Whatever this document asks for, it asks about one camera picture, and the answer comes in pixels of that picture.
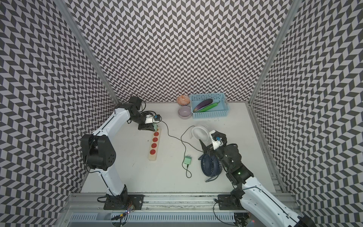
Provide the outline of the cream power strip red sockets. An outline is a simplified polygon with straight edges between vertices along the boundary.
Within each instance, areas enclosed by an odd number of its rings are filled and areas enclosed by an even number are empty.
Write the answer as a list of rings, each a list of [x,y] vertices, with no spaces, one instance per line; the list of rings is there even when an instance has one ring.
[[[153,134],[152,134],[151,144],[150,144],[149,153],[148,153],[149,161],[156,161],[156,159],[157,159],[160,136],[161,136],[161,129],[158,126],[157,130],[155,132],[153,132]]]

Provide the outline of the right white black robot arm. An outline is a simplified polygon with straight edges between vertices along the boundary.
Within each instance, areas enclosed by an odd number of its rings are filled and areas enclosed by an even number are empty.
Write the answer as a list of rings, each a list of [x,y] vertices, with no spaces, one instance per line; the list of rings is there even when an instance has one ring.
[[[266,227],[315,227],[308,216],[294,212],[270,193],[242,163],[237,144],[220,145],[214,148],[200,141],[203,152],[215,156],[221,162],[229,181],[236,186],[231,196],[241,206],[257,217]]]

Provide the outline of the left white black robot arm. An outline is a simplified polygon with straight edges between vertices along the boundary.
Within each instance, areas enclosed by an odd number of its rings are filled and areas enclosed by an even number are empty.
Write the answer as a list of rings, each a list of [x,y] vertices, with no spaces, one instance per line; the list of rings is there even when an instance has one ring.
[[[97,130],[80,139],[83,162],[86,169],[98,173],[106,185],[106,201],[129,204],[127,187],[117,173],[114,163],[116,152],[112,138],[124,124],[135,122],[139,130],[157,131],[162,117],[154,111],[141,110],[146,102],[132,96],[128,102],[117,104],[111,116]]]

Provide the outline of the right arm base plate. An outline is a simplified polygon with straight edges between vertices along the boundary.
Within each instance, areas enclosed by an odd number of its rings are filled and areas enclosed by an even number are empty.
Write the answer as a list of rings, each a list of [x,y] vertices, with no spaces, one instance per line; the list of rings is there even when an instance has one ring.
[[[239,211],[243,210],[240,200],[230,194],[219,194],[217,196],[218,206],[220,210]]]

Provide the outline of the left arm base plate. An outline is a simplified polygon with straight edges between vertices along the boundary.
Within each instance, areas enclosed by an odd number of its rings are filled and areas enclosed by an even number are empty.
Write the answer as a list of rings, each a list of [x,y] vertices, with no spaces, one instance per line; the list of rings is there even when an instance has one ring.
[[[126,197],[106,195],[104,210],[107,211],[134,211],[141,210],[145,196],[143,194],[131,194]]]

